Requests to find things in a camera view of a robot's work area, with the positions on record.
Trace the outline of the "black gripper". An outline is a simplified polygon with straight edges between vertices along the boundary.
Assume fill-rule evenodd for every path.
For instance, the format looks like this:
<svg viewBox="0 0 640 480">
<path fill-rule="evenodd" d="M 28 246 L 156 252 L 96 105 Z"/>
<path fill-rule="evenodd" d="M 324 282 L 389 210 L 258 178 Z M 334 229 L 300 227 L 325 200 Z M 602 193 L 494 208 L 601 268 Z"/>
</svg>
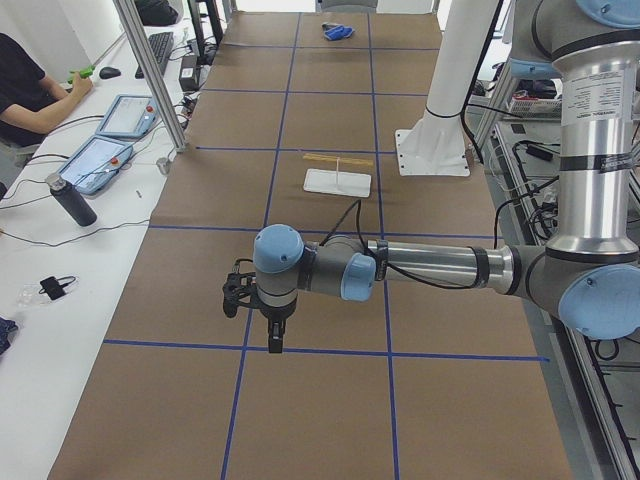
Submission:
<svg viewBox="0 0 640 480">
<path fill-rule="evenodd" d="M 268 351 L 269 353 L 281 353 L 283 350 L 283 337 L 286 331 L 286 321 L 296 310 L 295 305 L 282 307 L 266 306 L 260 309 L 268 322 Z"/>
</svg>

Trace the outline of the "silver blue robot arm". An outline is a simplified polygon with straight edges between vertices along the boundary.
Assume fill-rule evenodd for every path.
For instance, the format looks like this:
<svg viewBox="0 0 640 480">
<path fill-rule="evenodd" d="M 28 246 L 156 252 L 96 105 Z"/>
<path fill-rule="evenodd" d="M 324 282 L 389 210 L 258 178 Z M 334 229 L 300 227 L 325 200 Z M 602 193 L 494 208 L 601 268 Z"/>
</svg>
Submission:
<svg viewBox="0 0 640 480">
<path fill-rule="evenodd" d="M 300 291 L 365 301 L 377 280 L 525 298 L 593 339 L 639 326 L 638 246 L 627 235 L 634 161 L 631 103 L 639 63 L 635 1 L 520 1 L 511 64 L 563 83 L 558 227 L 541 247 L 448 247 L 338 236 L 306 242 L 290 226 L 254 242 L 252 301 L 283 348 Z"/>
</svg>

